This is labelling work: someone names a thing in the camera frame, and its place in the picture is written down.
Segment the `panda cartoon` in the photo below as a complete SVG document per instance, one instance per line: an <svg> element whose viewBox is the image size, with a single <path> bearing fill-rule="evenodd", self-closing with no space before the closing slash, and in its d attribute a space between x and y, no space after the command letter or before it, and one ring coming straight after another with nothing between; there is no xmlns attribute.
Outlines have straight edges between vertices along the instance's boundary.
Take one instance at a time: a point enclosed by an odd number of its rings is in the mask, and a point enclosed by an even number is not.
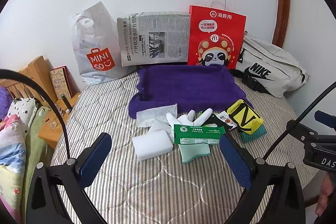
<svg viewBox="0 0 336 224"><path fill-rule="evenodd" d="M231 58L232 41L227 37L217 36L214 42L210 39L202 40L198 46L199 65L209 66L211 64L229 64Z"/></svg>

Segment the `floral pillow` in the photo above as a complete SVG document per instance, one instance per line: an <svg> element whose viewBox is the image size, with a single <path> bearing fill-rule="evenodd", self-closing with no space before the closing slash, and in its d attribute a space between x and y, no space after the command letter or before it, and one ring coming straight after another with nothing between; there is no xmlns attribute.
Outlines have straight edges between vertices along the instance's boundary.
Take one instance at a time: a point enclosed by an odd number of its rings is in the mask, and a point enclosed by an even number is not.
<svg viewBox="0 0 336 224"><path fill-rule="evenodd" d="M16 114L20 118L22 131L26 135L28 134L29 128L34 120L35 114L37 112L37 101L34 98L21 98L19 100L14 100L8 110L7 116Z"/></svg>

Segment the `green sponge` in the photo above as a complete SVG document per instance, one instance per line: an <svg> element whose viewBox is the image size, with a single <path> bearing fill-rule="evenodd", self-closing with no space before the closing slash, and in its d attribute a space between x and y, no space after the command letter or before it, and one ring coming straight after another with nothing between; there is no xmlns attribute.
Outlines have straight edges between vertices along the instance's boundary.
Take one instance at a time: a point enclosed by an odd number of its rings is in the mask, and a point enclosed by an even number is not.
<svg viewBox="0 0 336 224"><path fill-rule="evenodd" d="M206 143L197 144L179 144L181 152L182 163L187 164L197 157L209 156L210 147Z"/></svg>
<svg viewBox="0 0 336 224"><path fill-rule="evenodd" d="M244 131L240 132L240 137L243 143L247 143L253 140L256 140L264 135L267 134L267 130L265 125L261 125L255 132L253 132L251 135L245 133Z"/></svg>

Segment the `nike waist bag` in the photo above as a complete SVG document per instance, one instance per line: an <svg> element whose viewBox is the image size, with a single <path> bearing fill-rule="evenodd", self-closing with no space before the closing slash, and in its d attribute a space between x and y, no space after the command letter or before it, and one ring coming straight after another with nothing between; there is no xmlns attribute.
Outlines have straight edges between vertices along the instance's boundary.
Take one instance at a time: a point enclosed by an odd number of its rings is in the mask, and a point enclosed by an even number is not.
<svg viewBox="0 0 336 224"><path fill-rule="evenodd" d="M252 90L282 97L308 80L308 73L285 50L244 33L244 41L233 76L243 79Z"/></svg>

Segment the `nike swoosh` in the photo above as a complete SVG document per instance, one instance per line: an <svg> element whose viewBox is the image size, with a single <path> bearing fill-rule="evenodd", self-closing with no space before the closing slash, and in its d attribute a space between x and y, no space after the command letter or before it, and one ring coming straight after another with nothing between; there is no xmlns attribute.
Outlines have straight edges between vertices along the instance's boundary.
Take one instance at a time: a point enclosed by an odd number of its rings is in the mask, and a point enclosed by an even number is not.
<svg viewBox="0 0 336 224"><path fill-rule="evenodd" d="M255 75L255 74L251 73L251 72L249 71L249 68L250 68L250 67L248 67L248 68L246 68L246 69L244 70L244 73L247 74L248 76L251 76L251 77L253 77L253 78L260 78L260 79L265 79L265 80L269 80L269 81L274 81L274 80L272 80L272 79L267 79L266 77L263 77L263 76L260 76L260 75Z"/></svg>

